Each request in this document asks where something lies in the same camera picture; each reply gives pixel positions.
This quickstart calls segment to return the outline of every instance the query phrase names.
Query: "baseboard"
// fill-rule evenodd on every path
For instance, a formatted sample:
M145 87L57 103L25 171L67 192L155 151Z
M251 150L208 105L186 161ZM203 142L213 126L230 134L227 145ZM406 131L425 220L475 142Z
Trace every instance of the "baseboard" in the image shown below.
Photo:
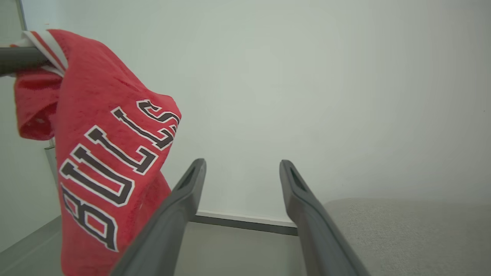
M202 216L194 216L194 218L191 221L197 223L224 226L224 227L233 227L233 228L240 228L240 229L247 229L247 230L270 232L270 233L276 233L282 235L291 235L291 236L299 235L295 227L278 226L278 225L246 222L246 221L217 219L217 218L202 217Z
M231 221L244 221L244 222L252 222L252 223L260 223L260 224L268 224L268 225L277 225L284 227L293 227L297 226L291 220L282 220L282 219L271 219L267 217L257 217L257 216L247 216L247 215L237 215L237 214L229 214L229 213L221 213L209 210L198 210L196 213L197 216L200 217L210 217L216 219L224 219Z

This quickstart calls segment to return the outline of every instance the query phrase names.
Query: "white wall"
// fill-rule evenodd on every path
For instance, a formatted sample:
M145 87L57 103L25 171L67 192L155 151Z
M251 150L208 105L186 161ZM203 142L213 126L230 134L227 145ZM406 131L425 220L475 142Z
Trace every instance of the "white wall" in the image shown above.
M20 39L15 0L0 1L0 45ZM45 141L20 138L14 79L0 78L0 252L60 215Z
M163 172L206 158L200 209L287 219L290 159L321 201L491 198L491 2L60 0L182 114Z
M62 28L57 0L21 0L26 29L40 31L46 29Z

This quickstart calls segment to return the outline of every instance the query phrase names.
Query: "red jersey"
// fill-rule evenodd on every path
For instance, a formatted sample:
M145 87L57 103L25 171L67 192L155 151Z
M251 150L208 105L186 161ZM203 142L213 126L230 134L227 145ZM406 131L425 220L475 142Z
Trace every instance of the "red jersey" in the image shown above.
M170 194L160 173L181 114L104 44L63 30L26 31L52 66L17 74L20 135L55 137L62 270L105 276Z

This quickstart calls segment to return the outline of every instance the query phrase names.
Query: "red fabric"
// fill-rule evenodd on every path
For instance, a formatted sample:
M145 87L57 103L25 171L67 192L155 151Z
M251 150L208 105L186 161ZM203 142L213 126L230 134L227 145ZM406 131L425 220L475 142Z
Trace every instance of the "red fabric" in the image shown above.
M111 111L120 107L133 122L159 138L164 137L159 132L163 128L174 134L172 125L176 128L178 121L155 120L138 108L137 101L150 100L154 106L161 107L157 111L149 111L155 118L163 111L170 111L179 118L181 114L171 97L148 90L104 44L67 31L49 32L62 48L69 66L64 77L43 69L17 75L14 88L18 128L24 138L48 140L55 137L56 140L63 225L63 272L67 276L105 276L170 194L160 168L171 145L164 149L157 148L151 140L118 120ZM158 156L156 161L144 174L136 173L134 167L117 159L100 143L94 143L84 136L95 125L104 130L112 144L134 160L142 160L143 156L137 150L143 146ZM118 191L119 184L70 155L79 144L106 167L134 181L126 204L115 206L83 184L60 174L64 162L71 161L97 183ZM114 218L117 224L116 250L109 249L107 244L76 221L69 208L77 215L79 210L63 196L63 187L80 199L80 204L95 206ZM86 221L100 232L105 229L104 224L97 222L91 214Z

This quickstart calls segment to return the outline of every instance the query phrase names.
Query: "metal rod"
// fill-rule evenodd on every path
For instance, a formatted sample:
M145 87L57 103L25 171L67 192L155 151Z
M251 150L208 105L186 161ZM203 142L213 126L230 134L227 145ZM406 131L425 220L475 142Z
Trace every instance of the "metal rod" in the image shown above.
M34 69L50 62L35 47L0 48L0 76Z

